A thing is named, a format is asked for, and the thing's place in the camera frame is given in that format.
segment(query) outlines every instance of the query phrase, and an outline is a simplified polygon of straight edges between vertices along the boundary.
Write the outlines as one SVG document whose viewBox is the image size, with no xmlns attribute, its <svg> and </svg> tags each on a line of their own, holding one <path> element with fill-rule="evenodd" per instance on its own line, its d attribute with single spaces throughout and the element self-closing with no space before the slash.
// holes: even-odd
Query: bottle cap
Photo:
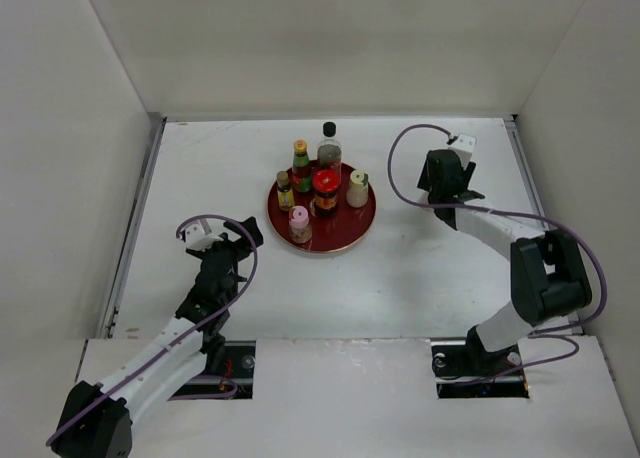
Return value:
<svg viewBox="0 0 640 458">
<path fill-rule="evenodd" d="M 333 121 L 327 121 L 324 125 L 322 125 L 322 133 L 327 138 L 336 136 L 336 124 Z"/>
<path fill-rule="evenodd" d="M 369 184 L 369 175 L 362 170 L 353 170 L 349 176 L 351 186 L 356 189 L 362 189 Z"/>
<path fill-rule="evenodd" d="M 289 210 L 289 225 L 292 228 L 304 228 L 309 224 L 309 212 L 304 206 L 294 206 Z"/>
<path fill-rule="evenodd" d="M 276 175 L 276 181 L 282 187 L 287 186 L 289 184 L 289 175 L 286 171 L 279 171 Z"/>
<path fill-rule="evenodd" d="M 307 151 L 307 142 L 304 140 L 296 140 L 293 142 L 293 149 L 298 153 L 304 153 Z"/>
<path fill-rule="evenodd" d="M 313 188 L 320 193 L 333 193 L 340 186 L 340 177 L 333 170 L 320 170 L 313 177 Z"/>
</svg>

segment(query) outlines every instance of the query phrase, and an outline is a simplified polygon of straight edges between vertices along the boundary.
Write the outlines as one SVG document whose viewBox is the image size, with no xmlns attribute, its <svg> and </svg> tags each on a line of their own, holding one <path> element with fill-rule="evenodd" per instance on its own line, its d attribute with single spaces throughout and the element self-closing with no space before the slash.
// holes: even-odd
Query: red round tray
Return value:
<svg viewBox="0 0 640 458">
<path fill-rule="evenodd" d="M 312 173 L 315 173 L 316 160 L 311 161 Z M 313 230 L 312 238 L 303 245 L 291 241 L 289 238 L 289 213 L 278 206 L 277 183 L 274 182 L 269 190 L 267 199 L 267 215 L 273 229 L 291 246 L 295 246 L 311 253 L 330 253 L 344 250 L 362 238 L 373 223 L 376 214 L 376 195 L 369 184 L 369 200 L 362 208 L 352 208 L 347 203 L 347 188 L 349 175 L 354 170 L 352 166 L 342 163 L 342 184 L 340 185 L 338 209 L 329 217 L 313 216 L 309 205 L 313 201 L 313 190 L 309 193 L 298 193 L 293 190 L 296 205 L 302 205 L 309 210 L 309 222 Z M 291 168 L 287 170 L 291 180 Z"/>
</svg>

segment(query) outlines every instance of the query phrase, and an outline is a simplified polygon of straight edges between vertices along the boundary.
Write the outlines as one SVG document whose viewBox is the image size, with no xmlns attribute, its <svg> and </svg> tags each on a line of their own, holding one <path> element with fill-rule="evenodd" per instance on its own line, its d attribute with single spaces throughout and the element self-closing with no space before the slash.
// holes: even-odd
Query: rectangular opening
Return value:
<svg viewBox="0 0 640 458">
<path fill-rule="evenodd" d="M 220 380 L 213 377 L 224 376 L 238 385 L 238 391 L 229 399 L 250 400 L 253 398 L 255 362 L 255 341 L 229 341 L 217 369 L 207 370 L 189 380 L 174 396 L 201 395 L 202 399 L 217 399 L 217 395 L 228 392 L 230 387 L 221 386 Z"/>
<path fill-rule="evenodd" d="M 529 388 L 522 370 L 490 379 L 520 363 L 520 350 L 517 345 L 492 356 L 481 368 L 469 359 L 465 341 L 462 339 L 432 341 L 431 352 L 431 367 L 436 376 L 438 398 L 529 398 Z M 486 378 L 489 380 L 483 383 L 465 384 Z"/>
</svg>

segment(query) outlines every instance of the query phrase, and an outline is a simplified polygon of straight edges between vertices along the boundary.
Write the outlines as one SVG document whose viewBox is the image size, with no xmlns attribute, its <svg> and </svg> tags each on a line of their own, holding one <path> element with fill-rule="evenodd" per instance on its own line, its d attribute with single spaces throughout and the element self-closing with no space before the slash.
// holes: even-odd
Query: glass jar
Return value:
<svg viewBox="0 0 640 458">
<path fill-rule="evenodd" d="M 276 175 L 276 182 L 278 187 L 278 205 L 282 211 L 289 211 L 291 207 L 295 206 L 295 201 L 287 172 L 279 171 Z"/>
<path fill-rule="evenodd" d="M 318 145 L 318 168 L 321 170 L 332 170 L 342 179 L 342 147 L 336 135 L 336 124 L 327 121 L 322 126 L 324 139 Z"/>
<path fill-rule="evenodd" d="M 304 206 L 294 206 L 289 210 L 289 237 L 291 241 L 303 245 L 311 239 L 311 235 L 309 212 Z"/>
<path fill-rule="evenodd" d="M 338 209 L 340 177 L 332 170 L 320 170 L 313 177 L 315 212 L 318 216 L 329 216 Z"/>
<path fill-rule="evenodd" d="M 369 175 L 362 170 L 354 170 L 349 176 L 347 203 L 354 208 L 362 208 L 369 200 Z"/>
</svg>

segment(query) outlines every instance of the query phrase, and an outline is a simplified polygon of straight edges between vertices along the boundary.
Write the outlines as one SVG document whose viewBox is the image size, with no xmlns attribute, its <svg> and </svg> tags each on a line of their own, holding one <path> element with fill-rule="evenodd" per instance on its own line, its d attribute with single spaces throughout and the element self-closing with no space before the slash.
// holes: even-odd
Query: jar with pink lid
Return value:
<svg viewBox="0 0 640 458">
<path fill-rule="evenodd" d="M 289 210 L 289 237 L 298 245 L 311 239 L 309 212 L 304 206 L 294 206 Z"/>
</svg>

